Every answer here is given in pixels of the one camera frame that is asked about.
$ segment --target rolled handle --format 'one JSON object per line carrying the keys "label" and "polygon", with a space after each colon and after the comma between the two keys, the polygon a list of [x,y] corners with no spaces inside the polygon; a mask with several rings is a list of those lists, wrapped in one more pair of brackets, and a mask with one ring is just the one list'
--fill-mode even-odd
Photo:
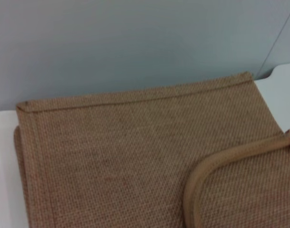
{"label": "rolled handle", "polygon": [[187,228],[203,228],[200,195],[205,179],[216,169],[231,162],[290,146],[290,130],[283,136],[252,142],[215,153],[201,161],[187,179],[183,196],[184,220]]}

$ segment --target brown fabric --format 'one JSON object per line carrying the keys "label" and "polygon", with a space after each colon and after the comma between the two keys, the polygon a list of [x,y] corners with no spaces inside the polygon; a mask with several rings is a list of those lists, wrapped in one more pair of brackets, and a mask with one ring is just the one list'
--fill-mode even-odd
{"label": "brown fabric", "polygon": [[[32,228],[183,227],[199,161],[283,134],[249,73],[29,101],[17,113]],[[218,169],[203,189],[204,227],[290,227],[290,148]]]}

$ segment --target seam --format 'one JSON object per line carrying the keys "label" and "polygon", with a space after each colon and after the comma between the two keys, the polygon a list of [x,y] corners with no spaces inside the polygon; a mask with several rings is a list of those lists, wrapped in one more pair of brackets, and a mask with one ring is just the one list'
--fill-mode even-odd
{"label": "seam", "polygon": [[40,170],[41,181],[45,182],[46,185],[47,185],[47,190],[48,191],[44,190],[44,193],[45,193],[45,196],[44,196],[45,200],[44,201],[45,201],[45,204],[47,204],[47,199],[48,199],[48,207],[50,207],[50,212],[51,212],[51,213],[48,214],[49,227],[50,227],[50,225],[52,225],[55,228],[55,218],[54,218],[52,205],[51,205],[50,190],[49,190],[49,184],[48,184],[48,181],[47,181],[47,172],[46,172],[45,166],[42,165],[39,162],[39,159],[38,159],[39,156],[40,156],[41,160],[43,160],[43,158],[41,156],[42,153],[41,153],[41,149],[40,149],[40,144],[39,144],[38,137],[37,137],[38,134],[36,134],[37,133],[37,126],[36,126],[36,121],[35,121],[34,117],[35,117],[35,115],[31,114],[30,119],[31,119],[31,124],[32,124],[33,137],[34,137],[34,140],[35,140],[35,147],[37,149],[37,152],[35,152],[34,154],[36,154],[36,157],[37,157],[37,162],[38,162],[38,167],[39,167],[39,170]]}
{"label": "seam", "polygon": [[151,99],[140,99],[140,100],[135,100],[135,101],[127,101],[127,102],[115,102],[115,103],[106,102],[106,103],[101,103],[101,104],[89,104],[89,105],[72,106],[72,107],[64,107],[64,108],[43,109],[40,111],[26,111],[26,110],[23,110],[19,106],[17,106],[17,109],[19,109],[20,111],[22,111],[24,113],[42,113],[42,112],[55,112],[55,111],[60,111],[60,110],[72,110],[72,109],[79,109],[79,108],[90,108],[90,107],[97,107],[97,106],[134,104],[134,103],[151,102],[151,101],[157,101],[157,100],[165,100],[165,99],[177,98],[177,97],[185,97],[185,96],[191,96],[191,95],[195,95],[195,94],[204,94],[204,93],[207,93],[207,92],[210,92],[213,90],[222,90],[222,89],[226,89],[226,88],[230,88],[230,87],[234,87],[234,86],[240,86],[240,85],[248,84],[248,83],[252,83],[252,82],[253,82],[253,80],[247,80],[247,81],[239,82],[239,83],[236,83],[233,85],[226,85],[226,86],[221,86],[218,88],[215,87],[215,88],[211,88],[211,89],[196,91],[196,92],[192,92],[192,93],[186,93],[186,94],[182,94],[182,95],[165,96],[165,97],[151,98]]}

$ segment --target burlap fabric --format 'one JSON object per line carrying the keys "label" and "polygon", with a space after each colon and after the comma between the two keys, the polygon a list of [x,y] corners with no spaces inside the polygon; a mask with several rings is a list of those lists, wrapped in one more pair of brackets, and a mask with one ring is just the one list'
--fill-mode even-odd
{"label": "burlap fabric", "polygon": [[[29,101],[17,113],[32,228],[184,227],[184,185],[199,161],[283,134],[249,73]],[[214,172],[201,209],[205,227],[290,227],[290,148]]]}

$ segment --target white surface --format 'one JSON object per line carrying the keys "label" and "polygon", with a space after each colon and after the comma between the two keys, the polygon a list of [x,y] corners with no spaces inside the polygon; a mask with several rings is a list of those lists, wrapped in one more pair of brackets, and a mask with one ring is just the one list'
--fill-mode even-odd
{"label": "white surface", "polygon": [[290,64],[275,67],[270,77],[256,81],[276,122],[283,131],[290,128]]}
{"label": "white surface", "polygon": [[15,111],[0,112],[0,228],[27,228],[28,220],[14,149]]}
{"label": "white surface", "polygon": [[[256,81],[263,98],[283,131],[290,128],[290,64],[274,69]],[[27,228],[27,215],[20,182],[13,132],[18,125],[15,111],[0,112],[0,228]]]}

